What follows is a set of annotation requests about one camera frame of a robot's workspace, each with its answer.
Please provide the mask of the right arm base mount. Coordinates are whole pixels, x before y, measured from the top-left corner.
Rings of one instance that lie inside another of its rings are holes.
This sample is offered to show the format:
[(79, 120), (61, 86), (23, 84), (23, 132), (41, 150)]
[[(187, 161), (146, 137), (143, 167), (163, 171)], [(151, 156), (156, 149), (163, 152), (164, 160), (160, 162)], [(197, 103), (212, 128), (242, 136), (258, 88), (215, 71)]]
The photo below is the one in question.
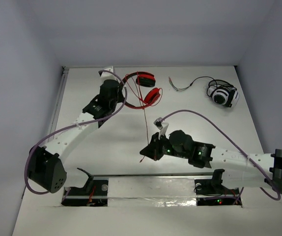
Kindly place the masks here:
[(224, 169), (217, 169), (209, 179), (195, 180), (197, 206), (242, 206), (239, 188), (223, 185)]

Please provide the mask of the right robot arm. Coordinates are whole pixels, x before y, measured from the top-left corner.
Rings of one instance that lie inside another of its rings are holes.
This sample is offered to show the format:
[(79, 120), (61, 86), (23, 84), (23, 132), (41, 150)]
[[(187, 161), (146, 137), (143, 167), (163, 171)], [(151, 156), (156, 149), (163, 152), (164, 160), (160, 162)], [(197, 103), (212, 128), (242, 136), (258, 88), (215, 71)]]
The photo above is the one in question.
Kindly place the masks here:
[(164, 155), (188, 160), (194, 167), (223, 170), (222, 176), (211, 180), (211, 189), (222, 193), (227, 188), (261, 187), (277, 190), (282, 194), (282, 149), (274, 153), (249, 154), (220, 148), (213, 144), (194, 141), (182, 130), (176, 130), (167, 137), (155, 133), (140, 155), (154, 161)]

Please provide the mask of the red black headphones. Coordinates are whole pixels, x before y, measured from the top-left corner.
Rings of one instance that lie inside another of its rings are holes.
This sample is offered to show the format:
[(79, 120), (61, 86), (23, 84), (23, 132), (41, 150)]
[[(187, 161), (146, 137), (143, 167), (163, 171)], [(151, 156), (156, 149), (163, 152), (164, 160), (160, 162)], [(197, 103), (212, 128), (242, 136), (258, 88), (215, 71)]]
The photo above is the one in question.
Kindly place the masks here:
[(139, 104), (134, 105), (125, 102), (125, 106), (133, 110), (142, 110), (146, 127), (146, 141), (149, 144), (149, 130), (146, 109), (158, 105), (163, 96), (163, 89), (156, 87), (156, 79), (152, 73), (137, 71), (128, 73), (123, 78), (123, 84), (127, 85)]

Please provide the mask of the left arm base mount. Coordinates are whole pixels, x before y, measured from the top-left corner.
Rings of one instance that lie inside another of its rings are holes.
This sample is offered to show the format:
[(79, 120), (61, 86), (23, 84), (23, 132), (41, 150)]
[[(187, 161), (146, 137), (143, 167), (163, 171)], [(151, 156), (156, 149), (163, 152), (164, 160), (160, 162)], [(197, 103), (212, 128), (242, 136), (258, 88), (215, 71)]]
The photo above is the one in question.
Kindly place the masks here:
[(107, 207), (109, 180), (94, 179), (94, 176), (82, 168), (79, 171), (87, 175), (83, 187), (65, 187), (61, 205), (64, 207)]

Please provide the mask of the aluminium side rail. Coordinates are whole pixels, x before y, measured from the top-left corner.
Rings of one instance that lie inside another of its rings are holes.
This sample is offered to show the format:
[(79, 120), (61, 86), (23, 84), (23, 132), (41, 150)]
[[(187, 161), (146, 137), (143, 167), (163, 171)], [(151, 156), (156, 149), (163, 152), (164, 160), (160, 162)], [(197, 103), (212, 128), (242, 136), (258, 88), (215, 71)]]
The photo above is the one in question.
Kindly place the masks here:
[(63, 66), (62, 67), (61, 80), (60, 80), (60, 84), (59, 84), (59, 88), (58, 88), (58, 92), (57, 92), (57, 96), (56, 96), (56, 101), (55, 101), (55, 105), (54, 105), (54, 110), (53, 110), (52, 115), (51, 115), (50, 124), (48, 126), (48, 130), (47, 130), (46, 135), (48, 135), (48, 134), (50, 134), (50, 133), (52, 133), (56, 130), (57, 122), (58, 122), (58, 116), (59, 116), (61, 103), (62, 103), (62, 98), (63, 98), (63, 94), (64, 94), (64, 90), (65, 90), (66, 80), (67, 80), (67, 77), (68, 77), (68, 72), (69, 72), (69, 68), (67, 66)]

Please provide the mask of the white black headphones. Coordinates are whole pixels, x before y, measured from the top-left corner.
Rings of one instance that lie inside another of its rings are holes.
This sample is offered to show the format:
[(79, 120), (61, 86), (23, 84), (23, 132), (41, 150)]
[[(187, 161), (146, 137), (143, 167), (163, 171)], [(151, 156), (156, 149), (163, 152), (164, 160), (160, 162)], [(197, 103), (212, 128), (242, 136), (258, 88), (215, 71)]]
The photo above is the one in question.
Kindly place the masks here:
[(226, 108), (233, 108), (236, 106), (240, 98), (238, 89), (225, 80), (214, 79), (211, 76), (200, 76), (195, 78), (188, 86), (178, 88), (173, 83), (172, 78), (169, 77), (169, 84), (176, 92), (184, 92), (192, 87), (193, 83), (199, 79), (210, 79), (206, 87), (206, 96), (211, 98), (215, 104)]

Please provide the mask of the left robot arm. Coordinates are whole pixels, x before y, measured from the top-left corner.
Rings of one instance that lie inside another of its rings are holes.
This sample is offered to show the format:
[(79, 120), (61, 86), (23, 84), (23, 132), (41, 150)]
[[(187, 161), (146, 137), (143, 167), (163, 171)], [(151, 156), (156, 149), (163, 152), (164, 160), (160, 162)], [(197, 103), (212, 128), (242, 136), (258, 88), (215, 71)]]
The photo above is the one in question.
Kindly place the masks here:
[(127, 96), (123, 79), (104, 80), (99, 93), (71, 125), (48, 134), (30, 149), (24, 170), (26, 188), (36, 195), (59, 191), (67, 180), (63, 166), (67, 157), (88, 135), (123, 109)]

